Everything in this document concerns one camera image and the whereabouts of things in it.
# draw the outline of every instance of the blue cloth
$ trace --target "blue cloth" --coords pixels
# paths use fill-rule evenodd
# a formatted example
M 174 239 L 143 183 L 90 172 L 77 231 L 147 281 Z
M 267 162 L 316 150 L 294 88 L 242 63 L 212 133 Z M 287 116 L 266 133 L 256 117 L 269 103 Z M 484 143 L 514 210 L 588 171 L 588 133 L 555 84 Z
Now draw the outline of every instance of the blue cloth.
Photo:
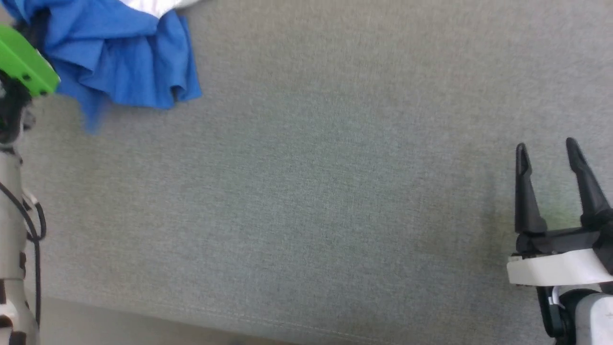
M 58 93 L 76 98 L 95 130 L 108 99 L 171 108 L 202 95 L 186 19 L 162 18 L 119 0 L 0 0 L 17 20 L 51 12 L 44 54 L 61 78 Z

